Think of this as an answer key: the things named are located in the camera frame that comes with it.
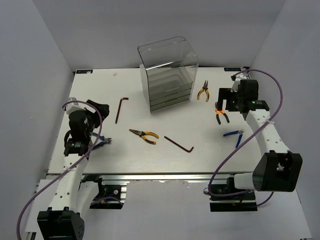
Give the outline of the yellow needle-nose pliers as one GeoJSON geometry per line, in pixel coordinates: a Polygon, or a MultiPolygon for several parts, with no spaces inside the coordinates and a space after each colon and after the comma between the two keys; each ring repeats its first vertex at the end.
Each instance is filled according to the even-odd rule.
{"type": "Polygon", "coordinates": [[[204,81],[204,84],[203,84],[201,90],[198,92],[198,94],[197,94],[197,100],[200,99],[200,96],[201,96],[202,93],[205,93],[205,94],[206,94],[206,99],[205,99],[205,101],[208,102],[209,99],[210,99],[210,93],[209,93],[209,90],[208,90],[208,81],[207,81],[207,80],[204,81]]]}

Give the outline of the yellow long-nose pliers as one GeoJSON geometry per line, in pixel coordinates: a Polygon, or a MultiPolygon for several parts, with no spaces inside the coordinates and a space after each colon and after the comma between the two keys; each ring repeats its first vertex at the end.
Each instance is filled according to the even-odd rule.
{"type": "Polygon", "coordinates": [[[149,131],[140,131],[140,130],[135,130],[135,129],[129,129],[129,131],[137,136],[139,136],[141,139],[143,139],[146,143],[155,145],[156,141],[150,140],[147,138],[147,136],[154,137],[156,139],[159,139],[159,136],[154,133],[154,132],[149,132],[149,131]]]}

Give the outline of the clear plastic drawer organizer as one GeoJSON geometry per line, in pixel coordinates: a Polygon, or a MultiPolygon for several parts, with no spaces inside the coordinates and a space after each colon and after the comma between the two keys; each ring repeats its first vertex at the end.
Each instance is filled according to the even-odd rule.
{"type": "Polygon", "coordinates": [[[191,100],[199,58],[182,36],[137,47],[142,92],[151,113],[191,100]]]}

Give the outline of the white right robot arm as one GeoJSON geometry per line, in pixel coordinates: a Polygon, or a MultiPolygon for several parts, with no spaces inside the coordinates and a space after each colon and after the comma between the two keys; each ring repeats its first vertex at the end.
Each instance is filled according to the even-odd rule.
{"type": "Polygon", "coordinates": [[[216,108],[240,112],[256,133],[261,159],[250,173],[237,173],[225,188],[226,195],[236,200],[244,190],[259,192],[293,192],[302,167],[302,157],[284,144],[271,121],[266,101],[259,100],[257,80],[236,80],[231,88],[220,88],[216,108]]]}

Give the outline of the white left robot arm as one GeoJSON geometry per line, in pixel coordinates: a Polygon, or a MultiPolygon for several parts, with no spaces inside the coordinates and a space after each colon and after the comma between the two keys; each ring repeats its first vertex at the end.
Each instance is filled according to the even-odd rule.
{"type": "Polygon", "coordinates": [[[101,129],[110,114],[108,104],[86,101],[81,107],[74,97],[64,106],[69,130],[64,135],[63,171],[47,210],[40,211],[37,223],[45,240],[81,240],[85,233],[84,216],[93,199],[105,196],[106,187],[99,182],[82,182],[90,152],[94,129],[101,129]]]}

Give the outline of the blue cutters left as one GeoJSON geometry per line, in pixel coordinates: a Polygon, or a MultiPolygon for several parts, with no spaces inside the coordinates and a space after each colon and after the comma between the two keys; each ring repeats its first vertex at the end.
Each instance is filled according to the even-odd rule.
{"type": "Polygon", "coordinates": [[[98,136],[98,134],[95,132],[92,133],[91,140],[92,140],[92,144],[90,148],[92,148],[93,150],[112,143],[112,138],[105,137],[104,135],[98,136]]]}

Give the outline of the blue label right corner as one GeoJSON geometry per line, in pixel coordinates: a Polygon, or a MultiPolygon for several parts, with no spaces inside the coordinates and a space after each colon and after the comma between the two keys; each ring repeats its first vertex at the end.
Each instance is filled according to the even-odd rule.
{"type": "Polygon", "coordinates": [[[242,69],[240,67],[224,67],[225,72],[240,72],[242,69]]]}

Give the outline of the blue label corner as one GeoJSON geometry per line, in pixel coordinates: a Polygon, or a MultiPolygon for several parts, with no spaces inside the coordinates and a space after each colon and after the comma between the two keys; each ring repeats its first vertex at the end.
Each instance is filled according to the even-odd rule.
{"type": "Polygon", "coordinates": [[[78,74],[92,74],[93,70],[92,69],[78,69],[75,73],[77,75],[78,74]]]}
{"type": "Polygon", "coordinates": [[[242,69],[240,67],[224,67],[225,72],[240,72],[242,69]]]}

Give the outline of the blue label left corner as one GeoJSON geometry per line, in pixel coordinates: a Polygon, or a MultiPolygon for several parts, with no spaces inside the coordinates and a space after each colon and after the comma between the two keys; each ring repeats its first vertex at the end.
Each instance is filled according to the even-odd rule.
{"type": "Polygon", "coordinates": [[[78,69],[75,73],[77,75],[78,74],[92,74],[93,70],[92,69],[78,69]]]}

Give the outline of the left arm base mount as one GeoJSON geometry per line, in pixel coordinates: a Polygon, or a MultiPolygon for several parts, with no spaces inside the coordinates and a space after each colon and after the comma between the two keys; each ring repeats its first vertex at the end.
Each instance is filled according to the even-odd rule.
{"type": "Polygon", "coordinates": [[[98,193],[91,201],[90,209],[97,210],[121,210],[124,205],[122,194],[122,185],[113,180],[107,180],[102,175],[85,175],[82,183],[94,182],[97,184],[98,193]]]}

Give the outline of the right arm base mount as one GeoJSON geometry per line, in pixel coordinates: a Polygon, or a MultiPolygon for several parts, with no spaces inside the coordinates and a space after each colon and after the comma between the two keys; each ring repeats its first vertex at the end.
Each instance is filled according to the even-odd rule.
{"type": "Polygon", "coordinates": [[[256,212],[258,210],[253,174],[217,174],[203,189],[209,196],[211,212],[256,212]]]}

